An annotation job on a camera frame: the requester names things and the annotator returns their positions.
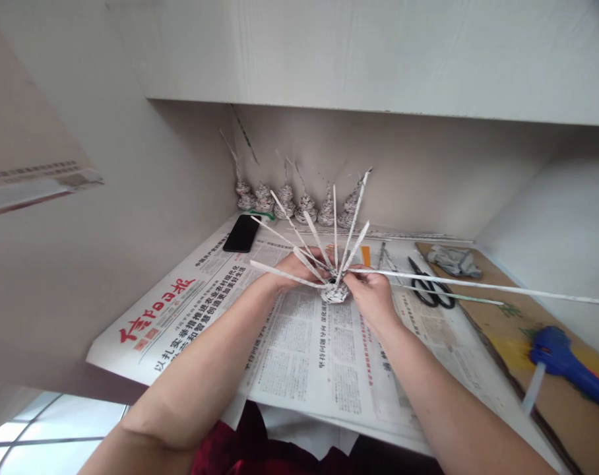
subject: black smartphone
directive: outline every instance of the black smartphone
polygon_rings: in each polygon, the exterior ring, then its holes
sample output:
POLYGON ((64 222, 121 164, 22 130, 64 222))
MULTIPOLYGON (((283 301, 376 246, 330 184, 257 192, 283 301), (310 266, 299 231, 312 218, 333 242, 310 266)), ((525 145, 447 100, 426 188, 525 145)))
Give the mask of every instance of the black smartphone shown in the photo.
POLYGON ((251 250, 255 234, 260 227, 260 224, 254 221, 253 218, 258 221, 262 220, 262 216, 253 216, 251 214, 241 214, 238 216, 232 232, 229 233, 229 237, 222 247, 223 251, 246 254, 251 250))

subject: long paper stick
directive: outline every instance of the long paper stick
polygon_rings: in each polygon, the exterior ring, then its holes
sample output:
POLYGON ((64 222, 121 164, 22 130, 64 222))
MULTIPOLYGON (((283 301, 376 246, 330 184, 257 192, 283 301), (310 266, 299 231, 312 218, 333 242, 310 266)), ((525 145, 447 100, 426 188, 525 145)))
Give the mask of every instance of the long paper stick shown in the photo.
MULTIPOLYGON (((289 243, 291 246, 293 246, 293 247, 297 247, 297 245, 296 245, 294 242, 291 242, 291 241, 289 241, 289 240, 288 240, 288 239, 286 239, 286 238, 285 238, 285 237, 284 237, 282 234, 278 233, 278 232, 277 232, 275 229, 273 229, 273 228, 271 228, 271 227, 267 226, 265 223, 263 223, 263 222, 261 222, 260 220, 256 219, 256 217, 255 217, 255 216, 252 216, 252 217, 251 217, 251 219, 252 219, 252 220, 254 220, 254 221, 256 221, 256 223, 258 223, 258 224, 260 224, 260 225, 264 226, 266 229, 268 229, 268 230, 269 230, 269 231, 271 231, 273 234, 275 234, 275 235, 276 235, 278 238, 282 239, 283 241, 286 241, 286 242, 288 242, 288 243, 289 243)), ((308 252, 306 252, 306 251, 302 251, 302 250, 300 249, 300 250, 299 250, 299 252, 301 252, 302 254, 304 254, 306 257, 310 257, 311 259, 314 259, 314 257, 313 257, 313 256, 311 256, 311 255, 310 255, 308 252)), ((324 269, 328 270, 328 267, 326 267, 326 264, 324 264, 323 262, 321 262, 321 261, 318 261, 318 260, 315 260, 315 262, 316 262, 317 264, 319 264, 319 265, 320 265, 320 267, 323 267, 324 269)))
POLYGON ((526 395, 522 401, 522 410, 527 416, 530 415, 532 408, 535 405, 535 401, 537 401, 537 395, 539 394, 539 389, 542 386, 542 381, 544 380, 545 374, 546 364, 544 362, 537 363, 537 368, 532 375, 532 379, 528 385, 528 390, 526 390, 526 395))
POLYGON ((338 269, 338 256, 339 249, 337 249, 337 189, 332 185, 332 211, 334 212, 334 270, 339 272, 338 269))
POLYGON ((253 147, 251 146, 249 137, 247 137, 247 131, 245 130, 245 127, 242 125, 242 121, 240 120, 240 117, 238 116, 238 112, 236 111, 236 108, 234 107, 233 104, 230 104, 230 105, 232 107, 232 111, 234 111, 234 115, 236 116, 236 120, 238 121, 238 125, 240 126, 240 130, 242 131, 242 136, 245 137, 245 142, 247 143, 247 146, 249 147, 249 150, 251 151, 251 157, 253 158, 253 161, 255 162, 255 164, 260 166, 260 162, 258 162, 258 159, 255 156, 255 152, 253 151, 253 147))
POLYGON ((343 274, 344 272, 346 272, 348 270, 348 267, 350 267, 350 265, 352 264, 352 261, 354 259, 354 256, 356 255, 357 251, 359 250, 359 246, 361 245, 361 242, 363 241, 363 238, 365 237, 365 233, 367 232, 367 229, 370 227, 370 221, 365 223, 365 226, 363 227, 363 229, 361 230, 361 234, 359 235, 359 237, 357 238, 357 242, 355 242, 354 247, 352 248, 352 252, 350 253, 350 257, 348 258, 348 260, 346 261, 346 264, 341 268, 341 273, 343 274))
POLYGON ((280 203, 280 200, 278 200, 278 197, 275 195, 275 193, 273 193, 273 190, 271 190, 271 196, 273 197, 273 199, 275 200, 275 202, 278 204, 278 206, 280 207, 280 209, 282 210, 282 212, 284 213, 284 217, 287 219, 288 223, 291 225, 291 227, 293 228, 293 230, 295 231, 295 234, 298 235, 299 240, 301 241, 301 243, 304 245, 304 247, 306 248, 306 250, 308 251, 308 253, 311 255, 311 258, 316 261, 317 258, 313 255, 313 253, 311 252, 311 248, 308 247, 308 244, 306 244, 306 242, 304 241, 304 238, 301 236, 300 232, 298 231, 298 229, 295 227, 295 224, 293 224, 293 222, 291 221, 291 218, 288 217, 288 214, 286 214, 286 209, 284 209, 284 207, 282 206, 282 203, 280 203))
POLYGON ((236 152, 234 152, 234 150, 232 149, 232 146, 229 145, 229 142, 228 142, 227 138, 225 138, 225 134, 223 134, 222 130, 218 129, 218 132, 220 132, 220 135, 222 136, 222 139, 227 144, 227 148, 229 148, 229 151, 231 152, 232 157, 234 157, 234 162, 236 163, 236 177, 238 178, 238 181, 240 181, 240 180, 242 180, 242 173, 240 172, 240 165, 238 165, 238 155, 236 154, 236 152))
POLYGON ((314 284, 312 282, 309 282, 308 280, 304 280, 304 279, 302 279, 300 277, 295 277, 294 275, 287 274, 286 272, 278 270, 278 269, 276 269, 274 267, 270 267, 270 266, 268 266, 266 264, 259 263, 257 261, 250 261, 249 263, 253 267, 255 267, 256 269, 263 270, 265 272, 270 272, 271 274, 277 274, 278 276, 286 277, 286 278, 289 278, 291 280, 295 280, 296 282, 299 282, 300 284, 308 285, 309 287, 314 287, 314 288, 319 288, 319 289, 326 288, 325 285, 314 284))
POLYGON ((324 278, 321 275, 319 275, 319 272, 317 272, 317 269, 315 267, 313 267, 313 265, 308 261, 308 259, 306 259, 301 254, 299 247, 295 246, 293 248, 293 254, 295 254, 295 256, 301 261, 301 263, 304 264, 315 277, 317 277, 319 280, 321 280, 321 282, 323 282, 324 285, 327 285, 327 286, 332 285, 332 284, 329 284, 328 282, 326 282, 326 280, 324 280, 324 278))
MULTIPOLYGON (((352 232, 354 231, 354 225, 357 222, 357 215, 359 214, 359 208, 361 207, 361 200, 363 199, 363 190, 365 189, 365 183, 366 183, 367 177, 371 171, 372 171, 372 168, 370 168, 365 173, 365 176, 363 177, 361 189, 359 190, 359 199, 357 200, 357 207, 354 209, 354 215, 352 217, 352 225, 350 226, 350 232, 348 233, 348 241, 346 241, 346 247, 344 247, 344 255, 343 255, 342 259, 346 258, 346 253, 348 252, 348 246, 350 245, 350 240, 352 239, 352 232)), ((343 274, 343 272, 341 272, 341 270, 339 270, 339 272, 337 274, 337 284, 339 284, 342 274, 343 274)))
POLYGON ((317 230, 315 229, 315 225, 313 224, 313 220, 311 219, 311 215, 308 214, 308 211, 306 211, 306 210, 304 210, 304 218, 308 222, 308 226, 311 228, 311 232, 313 233, 313 237, 315 238, 315 241, 317 241, 317 247, 319 248, 319 250, 321 251, 322 255, 324 256, 324 260, 326 261, 326 265, 330 268, 331 273, 332 273, 333 270, 332 270, 331 260, 328 258, 328 254, 326 254, 326 249, 324 248, 324 245, 321 243, 321 239, 319 239, 319 234, 317 234, 317 230))
MULTIPOLYGON (((399 284, 399 285, 397 285, 397 287, 407 288, 410 290, 417 290, 419 292, 423 292, 420 287, 411 287, 411 286, 407 286, 407 285, 403 285, 403 284, 399 284)), ((475 297, 467 297, 467 296, 462 296, 462 295, 458 295, 458 294, 446 294, 445 292, 436 292, 435 290, 425 290, 424 292, 426 294, 436 294, 436 295, 442 295, 445 297, 454 297, 455 299, 460 299, 460 300, 478 301, 480 303, 492 303, 493 305, 506 305, 506 303, 504 303, 502 301, 498 301, 498 300, 479 299, 479 298, 475 298, 475 297)))
POLYGON ((468 282, 465 280, 455 280, 455 279, 447 279, 443 277, 435 277, 435 276, 422 276, 418 274, 404 274, 401 272, 391 272, 389 270, 373 270, 373 269, 350 269, 350 272, 356 272, 358 274, 371 274, 376 272, 377 274, 383 275, 391 275, 396 277, 403 278, 412 278, 418 280, 428 280, 430 282, 441 282, 443 284, 454 284, 461 285, 466 287, 479 287, 479 288, 490 288, 501 290, 502 292, 510 292, 512 294, 522 294, 522 295, 530 295, 536 297, 547 297, 554 298, 559 300, 571 300, 582 303, 593 303, 595 305, 599 305, 599 299, 590 298, 590 297, 575 297, 575 296, 567 296, 563 294, 551 294, 550 292, 541 292, 540 290, 529 290, 522 289, 519 287, 506 287, 506 286, 496 286, 492 284, 480 284, 479 282, 468 282))

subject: white cabinet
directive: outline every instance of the white cabinet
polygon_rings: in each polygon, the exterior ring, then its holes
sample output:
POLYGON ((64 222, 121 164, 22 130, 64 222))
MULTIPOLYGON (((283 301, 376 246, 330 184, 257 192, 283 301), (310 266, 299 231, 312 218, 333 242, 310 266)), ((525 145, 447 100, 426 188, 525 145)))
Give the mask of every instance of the white cabinet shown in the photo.
POLYGON ((109 0, 146 97, 599 125, 599 2, 109 0))

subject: scissors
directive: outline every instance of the scissors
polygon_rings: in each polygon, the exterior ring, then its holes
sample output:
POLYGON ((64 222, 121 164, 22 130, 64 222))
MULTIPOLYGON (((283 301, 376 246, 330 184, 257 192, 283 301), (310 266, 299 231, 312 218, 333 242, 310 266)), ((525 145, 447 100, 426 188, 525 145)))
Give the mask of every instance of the scissors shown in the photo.
MULTIPOLYGON (((408 260, 410 261, 410 264, 412 265, 414 274, 420 275, 420 276, 429 276, 429 274, 426 274, 422 270, 420 270, 420 267, 416 265, 416 263, 414 262, 414 260, 411 257, 408 257, 408 260)), ((441 307, 444 307, 446 309, 452 309, 453 307, 456 306, 456 299, 454 299, 453 297, 445 297, 445 298, 449 299, 449 302, 447 303, 447 302, 443 301, 443 299, 441 298, 440 295, 429 293, 429 292, 445 292, 446 294, 450 294, 451 291, 444 284, 440 284, 439 282, 432 282, 430 280, 425 281, 425 280, 420 280, 420 279, 412 279, 412 287, 419 287, 421 289, 420 292, 424 292, 429 296, 431 301, 424 298, 418 290, 414 290, 416 297, 418 297, 420 299, 420 301, 422 303, 424 303, 425 305, 427 305, 428 307, 437 307, 438 305, 440 305, 441 307)))

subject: white paper strip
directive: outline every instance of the white paper strip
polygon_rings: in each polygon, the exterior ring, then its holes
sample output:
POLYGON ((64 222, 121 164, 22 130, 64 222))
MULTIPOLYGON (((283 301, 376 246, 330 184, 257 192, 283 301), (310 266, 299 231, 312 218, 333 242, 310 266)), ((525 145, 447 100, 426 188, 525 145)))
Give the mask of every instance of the white paper strip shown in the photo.
POLYGON ((308 247, 308 244, 306 244, 306 242, 304 241, 304 238, 301 236, 301 234, 298 232, 298 229, 295 227, 295 224, 293 224, 293 222, 291 221, 291 218, 289 218, 288 214, 286 214, 286 209, 284 209, 284 207, 282 206, 282 203, 280 203, 280 200, 278 200, 278 197, 275 195, 275 193, 273 193, 273 190, 271 191, 271 196, 273 196, 273 199, 275 200, 275 202, 278 204, 278 206, 280 207, 280 209, 284 213, 284 217, 286 217, 286 220, 288 221, 288 223, 293 228, 293 231, 295 231, 295 234, 298 235, 298 238, 299 238, 300 242, 303 244, 303 246, 306 248, 306 250, 308 251, 308 253, 311 255, 311 258, 314 261, 317 261, 317 258, 311 252, 310 248, 308 247))
POLYGON ((334 213, 334 269, 339 270, 338 255, 339 249, 337 249, 337 189, 332 186, 332 212, 334 213))
POLYGON ((423 290, 420 287, 411 287, 411 286, 407 286, 407 285, 403 285, 403 284, 398 284, 397 287, 407 288, 410 290, 417 290, 419 292, 425 292, 426 294, 436 294, 436 295, 445 296, 445 297, 453 297, 454 299, 459 299, 459 300, 470 300, 470 301, 476 301, 476 302, 480 302, 480 303, 490 303, 492 305, 506 305, 506 303, 500 302, 497 300, 478 299, 475 297, 467 297, 467 296, 462 296, 462 295, 458 295, 458 294, 446 294, 445 292, 436 292, 435 290, 423 290))
POLYGON ((532 379, 530 380, 528 390, 526 391, 526 396, 524 396, 524 400, 522 401, 522 410, 527 416, 530 415, 532 408, 537 401, 537 396, 539 395, 539 390, 542 387, 542 381, 544 380, 545 374, 546 364, 543 362, 537 363, 537 368, 535 369, 532 379))
POLYGON ((308 214, 308 211, 304 211, 304 218, 306 218, 306 222, 308 226, 311 228, 311 232, 313 233, 313 237, 317 242, 317 247, 321 251, 321 254, 324 256, 324 261, 326 261, 326 265, 329 267, 330 272, 333 272, 331 260, 328 258, 328 254, 326 253, 326 249, 324 245, 321 243, 321 239, 319 239, 319 234, 317 234, 317 230, 315 229, 315 225, 313 224, 313 220, 311 219, 311 215, 308 214))
MULTIPOLYGON (((344 254, 342 256, 342 259, 346 258, 346 253, 348 252, 348 246, 350 245, 350 240, 352 239, 352 233, 354 232, 354 225, 357 222, 357 216, 359 215, 359 209, 361 208, 361 201, 363 199, 363 190, 365 190, 365 183, 366 183, 367 177, 370 175, 371 171, 372 171, 372 168, 370 168, 365 173, 365 176, 363 177, 363 181, 361 183, 361 189, 359 190, 359 199, 357 200, 357 206, 354 209, 354 215, 352 216, 352 224, 350 225, 350 232, 348 233, 348 240, 346 241, 346 247, 344 247, 344 254)), ((342 276, 342 272, 340 269, 339 272, 337 273, 337 284, 341 280, 341 276, 342 276)))
POLYGON ((321 275, 319 275, 319 272, 317 272, 317 269, 311 265, 311 263, 308 261, 308 259, 306 259, 301 254, 301 250, 299 249, 299 247, 295 246, 293 248, 293 254, 295 254, 295 256, 301 261, 301 263, 304 264, 315 277, 317 277, 319 280, 321 280, 321 282, 323 282, 324 285, 329 285, 329 283, 326 282, 321 275))
POLYGON ((308 285, 309 287, 314 287, 314 288, 319 288, 319 289, 326 288, 326 286, 323 284, 315 284, 313 282, 309 282, 308 280, 304 280, 300 277, 295 277, 294 275, 287 274, 286 272, 278 270, 274 267, 270 267, 266 264, 259 263, 257 261, 251 260, 249 263, 256 269, 263 270, 265 272, 270 272, 271 274, 276 274, 278 276, 286 277, 291 280, 295 280, 296 282, 299 282, 300 284, 308 285))
POLYGON ((350 257, 346 261, 346 264, 344 264, 344 266, 341 268, 341 275, 343 275, 344 272, 346 272, 348 270, 348 267, 350 267, 350 265, 352 264, 352 261, 354 260, 354 256, 357 254, 357 251, 359 250, 359 247, 361 246, 361 242, 363 241, 363 238, 365 237, 365 233, 369 227, 370 227, 370 221, 365 223, 365 226, 361 230, 361 234, 357 238, 357 241, 355 242, 354 247, 352 248, 352 252, 350 252, 350 257))
MULTIPOLYGON (((252 216, 251 219, 253 219, 254 221, 256 221, 257 223, 261 224, 262 226, 264 226, 266 229, 268 229, 269 231, 271 231, 273 234, 275 234, 278 238, 280 238, 281 240, 289 243, 291 246, 293 247, 297 247, 297 244, 289 241, 288 239, 286 239, 282 234, 278 233, 275 229, 271 228, 270 226, 267 226, 265 223, 261 222, 260 220, 256 219, 255 216, 252 216)), ((306 257, 309 257, 310 259, 315 259, 314 256, 310 255, 308 252, 300 249, 299 252, 301 252, 302 254, 304 254, 306 257)), ((323 267, 324 269, 328 270, 328 267, 326 267, 326 264, 324 264, 321 261, 315 260, 315 262, 317 264, 319 264, 320 267, 323 267)))
POLYGON ((575 297, 575 296, 567 296, 567 295, 563 295, 563 294, 551 294, 550 292, 541 292, 539 290, 528 290, 528 289, 522 289, 519 287, 506 287, 506 286, 496 286, 496 285, 492 285, 492 284, 480 284, 479 282, 468 282, 465 280, 447 279, 447 278, 435 277, 435 276, 422 276, 422 275, 418 275, 418 274, 404 274, 401 272, 391 272, 389 270, 350 269, 349 271, 356 272, 359 274, 371 274, 371 273, 375 272, 377 274, 391 275, 391 276, 403 277, 403 278, 413 278, 413 279, 418 279, 418 280, 429 280, 431 282, 441 282, 443 284, 454 284, 454 285, 461 285, 461 286, 465 286, 465 287, 490 288, 490 289, 501 290, 503 292, 510 292, 512 294, 523 294, 523 295, 530 295, 530 296, 536 296, 536 297, 547 297, 547 298, 554 298, 554 299, 559 299, 559 300, 571 300, 571 301, 577 301, 577 302, 583 302, 583 303, 593 303, 595 305, 599 305, 599 299, 595 299, 595 298, 575 297))

